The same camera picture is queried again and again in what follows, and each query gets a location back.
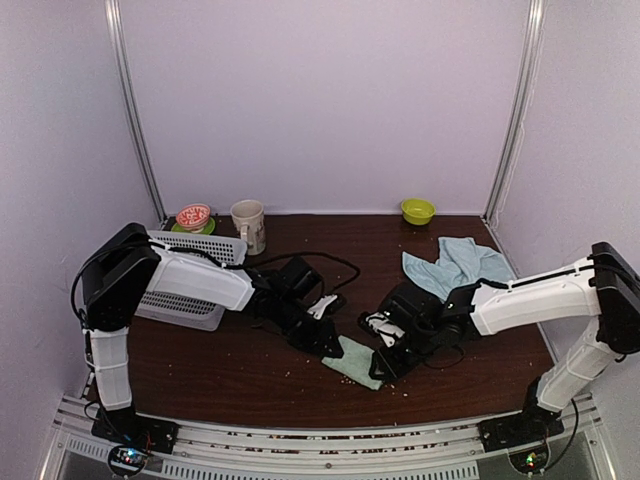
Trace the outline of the green panda towel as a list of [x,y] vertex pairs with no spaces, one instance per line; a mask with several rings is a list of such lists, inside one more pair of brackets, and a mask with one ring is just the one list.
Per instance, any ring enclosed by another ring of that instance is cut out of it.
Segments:
[[369,374],[374,350],[343,335],[340,335],[338,340],[343,356],[341,358],[324,357],[321,360],[322,364],[363,387],[378,391],[383,382],[372,379]]

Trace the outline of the light blue towel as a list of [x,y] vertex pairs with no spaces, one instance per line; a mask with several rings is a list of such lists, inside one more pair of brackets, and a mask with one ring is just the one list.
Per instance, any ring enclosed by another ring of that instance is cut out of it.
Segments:
[[471,237],[440,237],[438,246],[439,257],[435,262],[403,252],[401,263],[412,283],[441,300],[453,289],[481,278],[501,283],[514,279],[503,254],[478,245]]

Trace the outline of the white plastic basket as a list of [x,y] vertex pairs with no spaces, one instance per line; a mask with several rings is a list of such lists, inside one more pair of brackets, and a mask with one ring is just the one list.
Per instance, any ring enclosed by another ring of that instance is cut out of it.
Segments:
[[162,247],[136,315],[214,331],[227,309],[240,311],[255,292],[242,266],[246,244],[237,238],[150,230]]

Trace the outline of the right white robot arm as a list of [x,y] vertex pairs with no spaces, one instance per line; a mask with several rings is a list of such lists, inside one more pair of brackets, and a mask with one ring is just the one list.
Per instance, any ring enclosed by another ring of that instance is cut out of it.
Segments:
[[609,243],[560,269],[509,282],[481,278],[446,299],[413,283],[397,285],[360,327],[382,340],[369,375],[391,383],[438,350],[529,324],[587,317],[577,342],[534,380],[513,419],[519,440],[535,440],[573,397],[614,361],[639,351],[639,276]]

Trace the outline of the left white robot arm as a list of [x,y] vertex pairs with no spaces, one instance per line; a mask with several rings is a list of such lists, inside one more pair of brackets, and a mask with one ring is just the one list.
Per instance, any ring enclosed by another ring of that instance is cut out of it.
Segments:
[[80,267],[70,293],[71,308],[88,338],[106,429],[123,444],[137,442],[144,424],[134,415],[129,381],[127,337],[131,321],[147,293],[204,301],[230,311],[250,310],[274,323],[295,349],[319,358],[340,358],[344,351],[328,312],[338,301],[330,293],[312,305],[305,297],[321,285],[307,253],[282,256],[284,266],[267,271],[262,263],[234,265],[191,246],[152,238],[129,223]]

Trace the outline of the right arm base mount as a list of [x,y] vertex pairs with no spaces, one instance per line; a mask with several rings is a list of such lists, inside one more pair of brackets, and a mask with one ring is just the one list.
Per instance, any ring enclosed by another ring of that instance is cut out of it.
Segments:
[[564,432],[559,412],[538,406],[481,421],[480,440],[485,452],[506,450],[510,465],[519,474],[542,474],[552,463],[548,441]]

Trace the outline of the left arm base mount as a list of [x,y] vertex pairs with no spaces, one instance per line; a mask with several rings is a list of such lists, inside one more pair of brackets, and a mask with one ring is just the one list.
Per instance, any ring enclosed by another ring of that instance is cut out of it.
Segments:
[[109,411],[99,405],[93,419],[93,436],[114,443],[107,466],[117,477],[140,474],[155,453],[171,454],[179,431],[173,421],[139,415],[133,405]]

